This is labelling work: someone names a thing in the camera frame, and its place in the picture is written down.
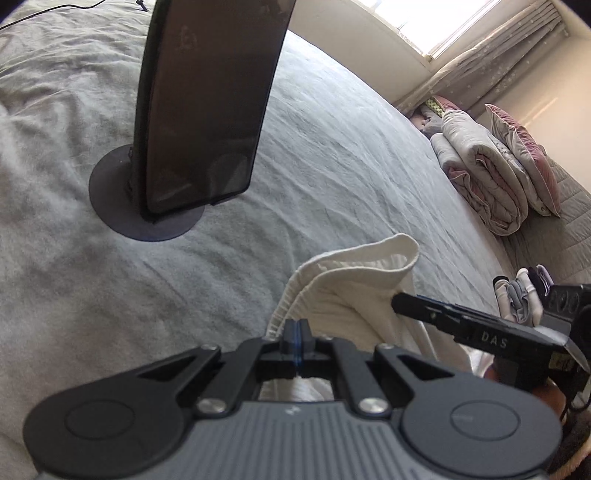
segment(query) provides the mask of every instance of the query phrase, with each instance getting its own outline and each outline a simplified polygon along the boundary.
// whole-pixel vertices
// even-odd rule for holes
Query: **pink pillow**
[[[439,96],[439,95],[433,95],[433,98],[435,99],[435,101],[439,105],[441,105],[441,108],[443,108],[445,111],[447,111],[447,110],[461,110],[461,108],[459,108],[455,103],[448,100],[447,98],[443,98],[442,96]]]
[[[560,216],[558,183],[544,151],[524,126],[495,105],[486,104],[491,113],[491,132],[511,150],[529,174],[535,191],[549,210]]]

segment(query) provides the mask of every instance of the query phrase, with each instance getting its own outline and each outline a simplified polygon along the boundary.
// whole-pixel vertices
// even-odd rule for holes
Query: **curtain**
[[[441,95],[473,118],[545,57],[566,26],[549,0],[537,0],[475,46],[447,63],[415,91],[394,103],[410,115],[431,95]]]

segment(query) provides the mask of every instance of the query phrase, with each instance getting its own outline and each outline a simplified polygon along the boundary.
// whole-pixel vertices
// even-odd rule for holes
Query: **folded comforter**
[[[431,144],[441,169],[495,235],[517,231],[528,214],[527,197],[513,169],[467,113],[443,115],[443,133]]]

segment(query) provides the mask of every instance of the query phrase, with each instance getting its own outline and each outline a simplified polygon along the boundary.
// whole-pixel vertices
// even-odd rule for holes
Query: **gray mattress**
[[[321,252],[408,233],[421,246],[419,293],[489,312],[491,279],[512,273],[428,139],[291,33],[251,188],[173,241],[110,231],[87,183],[132,140],[150,20],[136,7],[109,0],[0,35],[2,479],[34,476],[21,428],[36,402],[198,343],[261,335],[290,275]]]

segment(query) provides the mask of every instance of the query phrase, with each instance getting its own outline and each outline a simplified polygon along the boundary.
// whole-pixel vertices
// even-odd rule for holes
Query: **wrinkled bedsheet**
[[[18,15],[47,6],[33,0]],[[169,242],[109,230],[87,183],[101,156],[132,140],[150,20],[137,8],[108,0],[0,34],[2,480],[35,474],[21,436],[35,403],[198,343],[262,335],[314,255],[407,233],[420,245],[418,293],[492,313],[491,279],[513,273],[429,141],[291,33],[250,189]]]

